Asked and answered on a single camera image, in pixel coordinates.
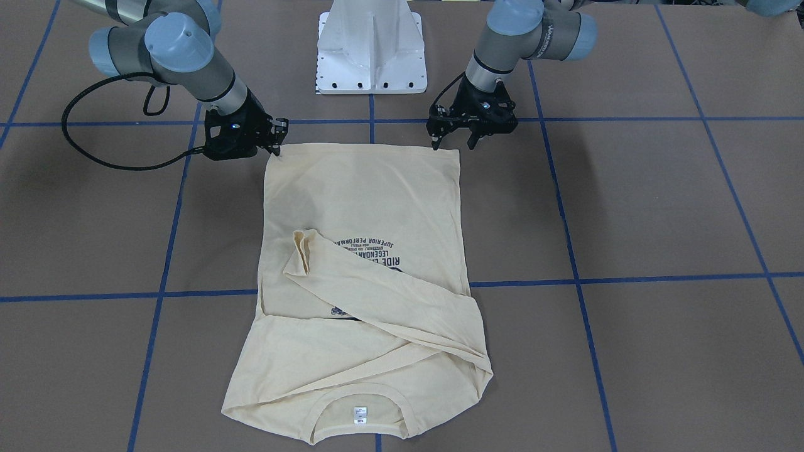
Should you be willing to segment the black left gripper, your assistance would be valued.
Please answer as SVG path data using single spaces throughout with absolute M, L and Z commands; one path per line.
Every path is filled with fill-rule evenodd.
M 439 100 L 457 82 L 460 85 L 455 100 L 450 108 L 445 108 Z M 468 128 L 467 146 L 473 151 L 483 137 L 513 132 L 519 125 L 514 110 L 515 103 L 502 80 L 495 80 L 493 91 L 485 92 L 472 85 L 466 75 L 460 74 L 430 105 L 426 131 L 431 137 L 431 147 L 437 151 L 443 137 L 457 129 Z

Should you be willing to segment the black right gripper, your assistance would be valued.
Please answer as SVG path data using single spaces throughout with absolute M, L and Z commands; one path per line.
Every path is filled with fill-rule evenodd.
M 289 125 L 287 118 L 267 114 L 258 98 L 248 91 L 243 105 L 232 114 L 206 112 L 203 155 L 213 161 L 250 158 L 262 148 L 279 156 Z

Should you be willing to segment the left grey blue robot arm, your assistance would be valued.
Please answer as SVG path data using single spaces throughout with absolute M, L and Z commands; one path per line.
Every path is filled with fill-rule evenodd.
M 505 82 L 520 60 L 575 61 L 589 55 L 597 40 L 594 17 L 579 12 L 582 1 L 497 1 L 457 86 L 453 104 L 434 100 L 426 131 L 438 149 L 443 138 L 461 128 L 470 131 L 474 149 L 483 137 L 510 134 L 519 121 Z

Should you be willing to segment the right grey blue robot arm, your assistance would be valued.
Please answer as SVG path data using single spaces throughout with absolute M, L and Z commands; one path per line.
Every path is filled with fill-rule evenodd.
M 210 1 L 80 1 L 117 22 L 89 40 L 92 62 L 105 76 L 64 109 L 61 126 L 78 100 L 118 80 L 152 87 L 185 88 L 205 108 L 205 144 L 187 151 L 214 161 L 253 157 L 258 149 L 279 155 L 289 129 L 271 117 L 229 61 L 215 47 L 222 20 Z

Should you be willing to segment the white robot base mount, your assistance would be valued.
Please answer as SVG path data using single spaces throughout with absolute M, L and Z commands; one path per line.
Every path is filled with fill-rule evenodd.
M 421 17 L 407 1 L 334 1 L 318 18 L 317 64 L 318 94 L 422 94 Z

